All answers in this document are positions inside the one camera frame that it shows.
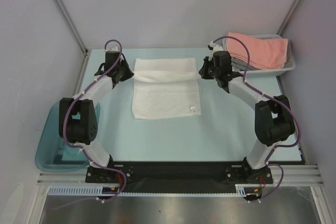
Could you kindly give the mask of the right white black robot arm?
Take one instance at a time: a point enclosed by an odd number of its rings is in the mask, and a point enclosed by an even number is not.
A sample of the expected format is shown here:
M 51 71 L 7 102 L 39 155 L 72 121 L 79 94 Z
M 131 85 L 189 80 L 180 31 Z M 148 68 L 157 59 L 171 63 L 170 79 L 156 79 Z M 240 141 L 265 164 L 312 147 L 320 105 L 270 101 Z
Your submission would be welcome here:
M 240 98 L 254 110 L 257 140 L 241 166 L 243 180 L 254 183 L 265 171 L 276 147 L 295 132 L 288 98 L 285 95 L 267 98 L 252 87 L 240 72 L 232 70 L 231 57 L 227 51 L 217 51 L 211 57 L 205 57 L 198 73 L 202 79 L 216 80 L 221 89 Z

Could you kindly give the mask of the white towel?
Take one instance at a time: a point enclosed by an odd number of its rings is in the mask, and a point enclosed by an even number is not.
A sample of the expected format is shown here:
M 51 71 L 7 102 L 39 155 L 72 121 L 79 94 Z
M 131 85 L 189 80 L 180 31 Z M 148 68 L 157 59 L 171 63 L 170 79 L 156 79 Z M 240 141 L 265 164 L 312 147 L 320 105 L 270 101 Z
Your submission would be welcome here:
M 133 116 L 158 120 L 201 115 L 199 78 L 195 58 L 137 58 L 133 76 Z

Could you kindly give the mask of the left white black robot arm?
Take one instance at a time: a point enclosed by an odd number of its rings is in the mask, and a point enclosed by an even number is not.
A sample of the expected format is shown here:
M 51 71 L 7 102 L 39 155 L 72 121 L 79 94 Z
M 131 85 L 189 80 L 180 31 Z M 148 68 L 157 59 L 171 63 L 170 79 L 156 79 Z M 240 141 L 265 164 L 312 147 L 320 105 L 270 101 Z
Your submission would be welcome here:
M 115 178 L 115 168 L 97 140 L 98 119 L 95 108 L 115 86 L 131 79 L 131 71 L 123 53 L 114 49 L 105 53 L 94 79 L 83 91 L 59 102 L 59 135 L 69 148 L 82 151 L 89 164 L 98 168 L 97 176 L 104 182 Z

